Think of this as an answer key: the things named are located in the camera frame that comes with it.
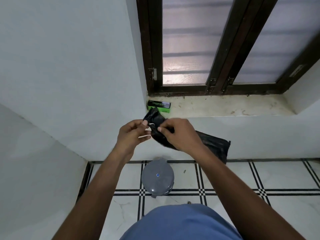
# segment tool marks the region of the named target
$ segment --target left hand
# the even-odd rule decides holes
[[[147,128],[149,126],[146,120],[133,120],[120,128],[113,150],[124,159],[124,163],[130,161],[137,145],[151,138],[151,131],[146,130]]]

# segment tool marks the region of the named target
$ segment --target white tile floor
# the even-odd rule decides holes
[[[158,206],[188,201],[209,206],[232,224],[196,163],[171,163],[175,176],[173,189],[168,196],[155,199],[145,192],[140,181],[144,165],[129,163],[122,170],[101,240],[118,240],[131,225]],[[89,181],[99,166],[94,164]],[[320,161],[244,161],[228,162],[227,166],[307,240],[320,239]]]

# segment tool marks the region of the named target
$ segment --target trash can lid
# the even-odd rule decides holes
[[[174,171],[165,159],[154,160],[144,167],[141,181],[149,193],[161,196],[172,188]]]

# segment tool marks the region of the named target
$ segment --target black garbage bag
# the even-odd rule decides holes
[[[157,108],[152,108],[143,118],[149,123],[151,128],[151,136],[161,145],[177,150],[172,144],[168,142],[166,137],[158,131],[158,127],[166,120]],[[171,133],[174,133],[174,128],[167,128]],[[227,154],[230,147],[230,141],[207,135],[205,133],[196,131],[204,145],[206,145],[214,155],[216,155],[224,164],[227,163]]]

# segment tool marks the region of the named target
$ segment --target window frame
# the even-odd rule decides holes
[[[276,83],[233,84],[278,1],[234,0],[206,84],[163,86],[162,0],[136,1],[146,85],[150,97],[282,94],[320,59],[319,32]]]

